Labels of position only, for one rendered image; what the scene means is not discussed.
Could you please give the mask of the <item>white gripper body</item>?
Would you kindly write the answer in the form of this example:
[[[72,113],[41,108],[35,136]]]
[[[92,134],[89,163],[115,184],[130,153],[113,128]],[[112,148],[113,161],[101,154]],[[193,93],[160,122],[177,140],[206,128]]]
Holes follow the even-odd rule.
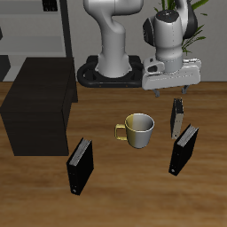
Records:
[[[200,82],[201,61],[184,59],[183,66],[175,72],[165,72],[165,64],[155,57],[144,61],[142,88],[157,90],[169,87],[198,84]]]

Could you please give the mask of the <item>black book with pale spine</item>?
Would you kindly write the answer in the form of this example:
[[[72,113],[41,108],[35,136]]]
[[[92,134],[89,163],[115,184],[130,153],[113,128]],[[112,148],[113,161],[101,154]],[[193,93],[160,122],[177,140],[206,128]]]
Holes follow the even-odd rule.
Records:
[[[172,139],[177,139],[180,136],[183,118],[184,118],[183,100],[181,98],[175,98],[170,118],[170,129]]]

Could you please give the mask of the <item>yellow and white mug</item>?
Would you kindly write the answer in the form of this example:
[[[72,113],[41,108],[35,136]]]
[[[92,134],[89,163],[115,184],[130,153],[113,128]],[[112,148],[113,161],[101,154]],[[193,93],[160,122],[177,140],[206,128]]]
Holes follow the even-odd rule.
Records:
[[[123,124],[116,124],[114,136],[117,140],[127,141],[134,148],[141,149],[148,145],[153,133],[154,120],[144,113],[133,113],[126,117]],[[119,137],[117,129],[125,129],[126,137]]]

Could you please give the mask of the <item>green pot plant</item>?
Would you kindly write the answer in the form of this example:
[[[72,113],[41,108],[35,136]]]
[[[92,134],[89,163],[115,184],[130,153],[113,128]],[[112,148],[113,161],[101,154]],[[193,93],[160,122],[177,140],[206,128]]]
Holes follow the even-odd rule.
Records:
[[[207,3],[208,0],[197,0],[193,5],[192,9],[195,10],[201,7],[203,4]],[[174,0],[160,0],[160,5],[163,10],[176,10],[176,4]],[[192,43],[205,39],[205,36],[200,36],[203,26],[199,26],[191,38],[184,38],[182,41],[182,50],[185,54],[190,53],[187,50],[188,46]]]

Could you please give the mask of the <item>dark brown desk caddy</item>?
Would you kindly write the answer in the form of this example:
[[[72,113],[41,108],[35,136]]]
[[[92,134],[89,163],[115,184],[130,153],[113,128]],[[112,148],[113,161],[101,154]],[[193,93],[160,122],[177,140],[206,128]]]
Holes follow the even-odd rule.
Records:
[[[0,114],[16,156],[67,156],[67,123],[78,101],[72,58],[27,58]]]

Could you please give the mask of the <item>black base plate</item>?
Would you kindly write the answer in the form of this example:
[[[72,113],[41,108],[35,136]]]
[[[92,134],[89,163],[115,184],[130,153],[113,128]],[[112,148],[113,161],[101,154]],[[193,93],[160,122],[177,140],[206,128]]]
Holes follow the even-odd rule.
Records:
[[[129,63],[132,70],[119,78],[108,78],[95,70],[98,64],[98,56],[91,55],[86,63],[77,71],[78,82],[88,88],[139,88],[142,86],[143,64],[140,57],[136,55],[129,56]]]

